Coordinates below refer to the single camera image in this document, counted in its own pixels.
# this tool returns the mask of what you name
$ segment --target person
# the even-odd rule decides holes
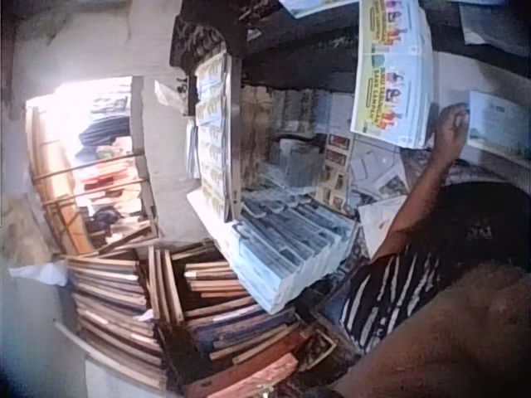
[[[338,396],[531,396],[529,196],[441,188],[468,124],[464,105],[442,111],[425,171],[351,280],[340,322],[365,355]]]

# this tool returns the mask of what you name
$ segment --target stack of magazines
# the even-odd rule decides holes
[[[201,172],[201,187],[207,204],[217,216],[226,220],[227,200],[227,98],[226,53],[217,54],[197,67],[196,105],[197,158]]]
[[[433,101],[431,33],[417,0],[361,0],[351,131],[422,148]]]
[[[356,223],[310,197],[267,190],[244,198],[244,208],[232,225],[231,267],[268,313],[334,272],[352,249]]]

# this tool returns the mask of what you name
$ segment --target hand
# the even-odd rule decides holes
[[[432,161],[449,167],[465,146],[468,126],[469,115],[465,104],[444,108],[436,123]]]

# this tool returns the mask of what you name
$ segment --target magazine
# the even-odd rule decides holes
[[[426,15],[417,0],[362,0],[359,26],[351,131],[422,148],[433,99]]]

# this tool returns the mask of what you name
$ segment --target striped shirt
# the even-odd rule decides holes
[[[377,259],[353,276],[340,323],[360,352],[376,347],[439,291],[439,259],[408,249]]]

